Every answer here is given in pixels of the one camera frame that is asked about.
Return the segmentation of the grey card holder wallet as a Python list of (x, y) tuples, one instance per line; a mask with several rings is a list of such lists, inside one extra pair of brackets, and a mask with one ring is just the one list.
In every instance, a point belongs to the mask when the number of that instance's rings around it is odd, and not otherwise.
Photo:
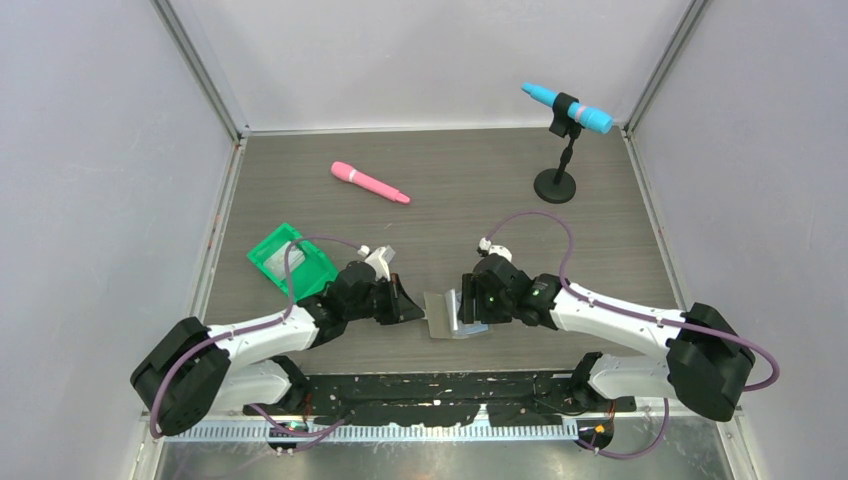
[(461, 293), (451, 289), (442, 294), (425, 292), (424, 311), (429, 336), (436, 340), (463, 340), (483, 335), (490, 327), (481, 323), (464, 324), (459, 318)]

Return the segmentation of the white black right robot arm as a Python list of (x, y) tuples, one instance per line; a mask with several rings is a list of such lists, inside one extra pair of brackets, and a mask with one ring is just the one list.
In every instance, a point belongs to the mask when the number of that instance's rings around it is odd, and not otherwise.
[(574, 403), (596, 410), (622, 397), (667, 398), (716, 422), (729, 421), (753, 366), (750, 346), (713, 307), (650, 308), (592, 292), (552, 274), (535, 278), (491, 254), (463, 275), (458, 319), (464, 324), (518, 320), (576, 332), (633, 350), (631, 357), (584, 355), (566, 386)]

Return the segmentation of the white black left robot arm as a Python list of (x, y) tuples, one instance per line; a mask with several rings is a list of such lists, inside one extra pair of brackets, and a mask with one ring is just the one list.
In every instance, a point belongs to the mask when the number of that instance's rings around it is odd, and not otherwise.
[(424, 316), (397, 274), (353, 261), (320, 292), (280, 313), (229, 325), (180, 320), (135, 368), (130, 384), (149, 409), (155, 438), (250, 404), (293, 414), (305, 405), (307, 389), (288, 353), (327, 344), (353, 321), (388, 326)]

